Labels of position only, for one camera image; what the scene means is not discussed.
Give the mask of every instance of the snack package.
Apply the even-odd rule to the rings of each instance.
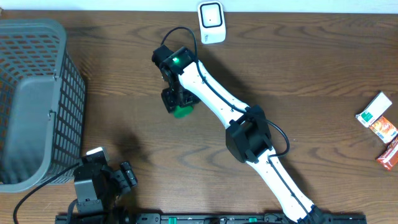
[[[355,115],[356,119],[360,121],[365,128],[370,127],[387,109],[390,107],[392,102],[385,96],[383,92],[380,92],[375,99],[365,108],[365,110]]]
[[[381,116],[370,129],[385,143],[389,144],[398,134],[398,130],[385,117]]]
[[[388,171],[391,171],[398,163],[398,138],[388,146],[387,151],[376,159],[378,163],[384,166]]]

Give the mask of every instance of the wooden table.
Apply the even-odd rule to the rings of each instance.
[[[166,112],[167,86],[151,62],[165,33],[189,26],[195,12],[5,11],[3,19],[49,17],[68,33],[68,51],[88,77],[83,152],[108,148],[112,165],[129,160],[139,185],[121,199],[134,211],[254,213],[280,205],[249,166],[228,152],[224,128],[202,103],[184,118]],[[290,138],[282,159],[320,208],[366,214],[368,223],[398,220],[398,167],[375,158],[381,140],[354,115],[380,91],[394,102],[385,116],[398,125],[398,17],[362,14],[226,13],[223,43],[199,46],[199,58],[231,93]],[[178,31],[167,40],[192,49]],[[284,149],[273,131],[276,148]],[[0,194],[0,223],[25,195]],[[53,223],[76,197],[73,183],[45,187],[19,210],[20,223]]]

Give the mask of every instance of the basket bottom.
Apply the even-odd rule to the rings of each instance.
[[[29,77],[17,85],[1,157],[4,184],[28,179],[42,164],[54,84],[52,77]]]

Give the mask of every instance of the white background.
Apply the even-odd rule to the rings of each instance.
[[[198,0],[0,0],[3,9],[196,11]],[[398,0],[220,0],[227,12],[398,13]]]

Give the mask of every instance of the gray plastic basket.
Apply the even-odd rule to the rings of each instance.
[[[50,19],[0,20],[0,192],[27,190],[80,156],[86,87],[66,41]]]

